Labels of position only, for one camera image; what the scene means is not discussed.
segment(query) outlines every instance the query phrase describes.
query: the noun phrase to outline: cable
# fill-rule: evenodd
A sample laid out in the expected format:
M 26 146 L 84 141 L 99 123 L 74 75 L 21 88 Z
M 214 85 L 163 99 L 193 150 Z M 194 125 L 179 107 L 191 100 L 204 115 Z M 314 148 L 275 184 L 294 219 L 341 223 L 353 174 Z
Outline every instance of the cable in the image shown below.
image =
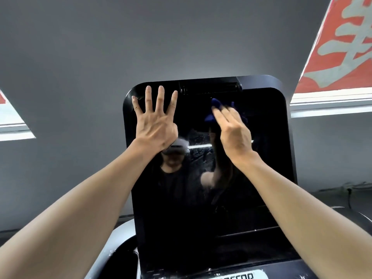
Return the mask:
M 348 188 L 347 191 L 349 192 L 349 194 L 347 195 L 347 204 L 349 205 L 349 209 L 351 209 L 351 204 L 350 204 L 350 199 L 351 199 L 351 188 Z

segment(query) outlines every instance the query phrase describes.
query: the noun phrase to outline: gray ceiling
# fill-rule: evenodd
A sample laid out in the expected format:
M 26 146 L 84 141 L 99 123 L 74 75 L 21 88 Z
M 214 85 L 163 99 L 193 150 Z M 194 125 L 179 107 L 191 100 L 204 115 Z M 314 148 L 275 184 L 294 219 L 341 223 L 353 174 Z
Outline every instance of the gray ceiling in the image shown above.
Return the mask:
M 0 230 L 124 151 L 138 83 L 270 74 L 294 90 L 328 3 L 0 0 L 0 89 L 37 138 L 0 142 Z

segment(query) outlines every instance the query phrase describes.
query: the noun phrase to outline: white sticker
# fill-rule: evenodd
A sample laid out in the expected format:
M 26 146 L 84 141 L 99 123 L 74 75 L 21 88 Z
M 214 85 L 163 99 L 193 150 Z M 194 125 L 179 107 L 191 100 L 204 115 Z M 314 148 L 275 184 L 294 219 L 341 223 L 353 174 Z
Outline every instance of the white sticker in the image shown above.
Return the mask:
M 210 279 L 269 279 L 262 270 L 250 270 L 224 276 L 211 277 Z

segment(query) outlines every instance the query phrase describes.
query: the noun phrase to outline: finger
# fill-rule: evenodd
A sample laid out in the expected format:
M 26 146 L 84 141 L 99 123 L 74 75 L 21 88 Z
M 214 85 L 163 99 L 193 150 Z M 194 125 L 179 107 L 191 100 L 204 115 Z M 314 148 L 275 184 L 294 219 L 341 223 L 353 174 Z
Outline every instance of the finger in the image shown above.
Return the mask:
M 176 111 L 176 105 L 177 105 L 177 98 L 178 98 L 178 92 L 174 91 L 172 94 L 172 98 L 170 99 L 170 103 L 167 109 L 167 115 L 170 119 L 173 121 L 174 112 Z
M 161 114 L 164 113 L 164 87 L 161 85 L 158 88 L 158 97 L 156 98 L 155 112 Z
M 218 125 L 221 127 L 221 129 L 224 129 L 228 124 L 226 117 L 216 107 L 212 107 L 212 113 L 214 115 L 214 118 L 216 118 Z
M 243 123 L 243 121 L 241 120 L 240 114 L 236 109 L 234 109 L 233 107 L 228 107 L 227 109 L 229 110 L 231 115 L 236 119 L 236 121 Z
M 154 109 L 152 107 L 152 98 L 151 98 L 151 87 L 147 86 L 145 91 L 145 105 L 146 105 L 146 112 L 153 112 Z
M 234 122 L 236 121 L 235 117 L 231 114 L 231 112 L 225 107 L 221 107 L 222 114 L 226 117 L 227 121 Z
M 135 96 L 132 96 L 132 104 L 134 107 L 134 112 L 136 113 L 137 117 L 142 115 L 142 109 L 139 106 L 138 99 Z

